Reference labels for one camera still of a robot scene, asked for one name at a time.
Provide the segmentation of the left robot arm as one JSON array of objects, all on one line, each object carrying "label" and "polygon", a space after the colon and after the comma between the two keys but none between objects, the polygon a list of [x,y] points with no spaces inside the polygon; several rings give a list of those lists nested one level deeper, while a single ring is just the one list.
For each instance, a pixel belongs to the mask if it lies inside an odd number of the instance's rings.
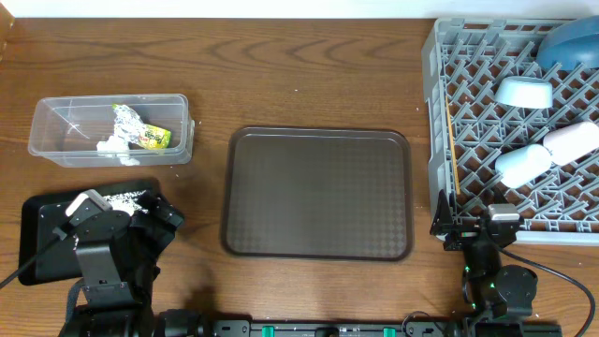
[{"label": "left robot arm", "polygon": [[133,213],[114,209],[94,189],[66,208],[66,224],[54,231],[72,237],[81,279],[67,297],[63,336],[193,336],[212,334],[194,311],[153,313],[157,260],[184,217],[161,194],[145,192]]}]

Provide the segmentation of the yellow green snack wrapper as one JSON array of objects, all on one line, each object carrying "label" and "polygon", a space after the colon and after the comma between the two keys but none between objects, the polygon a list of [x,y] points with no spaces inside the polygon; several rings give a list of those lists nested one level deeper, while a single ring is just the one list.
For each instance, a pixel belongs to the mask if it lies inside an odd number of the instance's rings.
[{"label": "yellow green snack wrapper", "polygon": [[145,124],[145,131],[139,137],[139,147],[146,150],[166,149],[170,144],[171,132],[165,128]]}]

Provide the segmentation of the pink cup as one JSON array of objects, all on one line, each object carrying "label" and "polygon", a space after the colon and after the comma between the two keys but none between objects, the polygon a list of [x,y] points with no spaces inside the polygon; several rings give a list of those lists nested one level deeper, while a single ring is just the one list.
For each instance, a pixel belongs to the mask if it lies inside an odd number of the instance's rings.
[{"label": "pink cup", "polygon": [[567,165],[598,148],[598,125],[581,122],[549,132],[543,146],[554,164]]}]

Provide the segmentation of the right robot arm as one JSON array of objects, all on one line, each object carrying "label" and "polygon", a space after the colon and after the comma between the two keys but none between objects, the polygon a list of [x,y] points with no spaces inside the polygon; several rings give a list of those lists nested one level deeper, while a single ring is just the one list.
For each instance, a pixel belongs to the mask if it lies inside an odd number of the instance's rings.
[{"label": "right robot arm", "polygon": [[538,277],[528,268],[504,265],[500,253],[513,243],[521,223],[516,206],[499,196],[471,225],[454,221],[445,191],[440,191],[430,234],[446,251],[463,252],[464,301],[473,312],[442,328],[444,336],[522,336],[522,321],[533,311]]}]

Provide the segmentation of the wooden chopstick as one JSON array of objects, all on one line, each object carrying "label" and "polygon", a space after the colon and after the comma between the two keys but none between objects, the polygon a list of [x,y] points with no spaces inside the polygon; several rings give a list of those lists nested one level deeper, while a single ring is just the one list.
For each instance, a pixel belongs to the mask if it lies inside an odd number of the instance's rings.
[{"label": "wooden chopstick", "polygon": [[460,180],[459,180],[458,164],[457,164],[457,157],[456,157],[456,151],[455,151],[453,125],[452,125],[452,120],[451,120],[449,99],[448,99],[447,95],[445,95],[445,106],[446,106],[446,123],[447,123],[447,130],[448,130],[449,147],[450,147],[450,152],[451,152],[451,165],[452,165],[452,171],[453,171],[453,176],[454,176],[455,194],[456,194],[456,196],[459,196],[460,195]]}]

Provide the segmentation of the pile of white rice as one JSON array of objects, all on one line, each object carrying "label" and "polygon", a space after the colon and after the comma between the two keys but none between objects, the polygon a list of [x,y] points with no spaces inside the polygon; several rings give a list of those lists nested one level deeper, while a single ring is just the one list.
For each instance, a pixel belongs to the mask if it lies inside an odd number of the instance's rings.
[{"label": "pile of white rice", "polygon": [[112,206],[115,211],[127,212],[133,215],[135,212],[147,212],[147,209],[138,204],[138,199],[145,193],[145,190],[123,192],[119,194],[106,195],[104,199]]}]

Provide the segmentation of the light blue bowl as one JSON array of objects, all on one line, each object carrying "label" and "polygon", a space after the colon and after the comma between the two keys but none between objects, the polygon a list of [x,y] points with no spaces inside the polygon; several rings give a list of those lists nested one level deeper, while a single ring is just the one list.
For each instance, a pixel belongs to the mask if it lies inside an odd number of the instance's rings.
[{"label": "light blue bowl", "polygon": [[495,93],[495,101],[524,109],[552,107],[552,86],[538,78],[511,76],[504,78]]}]

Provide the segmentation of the light blue cup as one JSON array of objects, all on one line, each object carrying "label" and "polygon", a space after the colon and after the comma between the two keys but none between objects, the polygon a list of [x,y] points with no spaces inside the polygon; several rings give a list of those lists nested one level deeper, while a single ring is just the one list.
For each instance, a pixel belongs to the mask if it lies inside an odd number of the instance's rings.
[{"label": "light blue cup", "polygon": [[550,169],[550,152],[539,144],[531,144],[501,154],[495,161],[500,182],[509,188],[519,188]]}]

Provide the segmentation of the dark blue bowl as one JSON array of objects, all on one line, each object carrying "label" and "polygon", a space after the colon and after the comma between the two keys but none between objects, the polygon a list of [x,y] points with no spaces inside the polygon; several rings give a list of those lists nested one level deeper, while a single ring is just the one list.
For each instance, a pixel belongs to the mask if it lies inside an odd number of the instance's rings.
[{"label": "dark blue bowl", "polygon": [[598,16],[578,19],[550,31],[542,40],[535,62],[544,69],[561,64],[574,70],[580,64],[598,67]]}]

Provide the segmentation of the white tissue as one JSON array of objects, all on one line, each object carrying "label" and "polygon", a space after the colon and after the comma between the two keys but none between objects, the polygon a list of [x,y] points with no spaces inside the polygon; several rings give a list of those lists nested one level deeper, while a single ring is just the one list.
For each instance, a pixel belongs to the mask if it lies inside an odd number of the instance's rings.
[{"label": "white tissue", "polygon": [[138,166],[140,164],[138,159],[130,156],[128,142],[114,135],[105,141],[99,141],[96,144],[96,150],[101,156],[117,158],[122,166]]}]

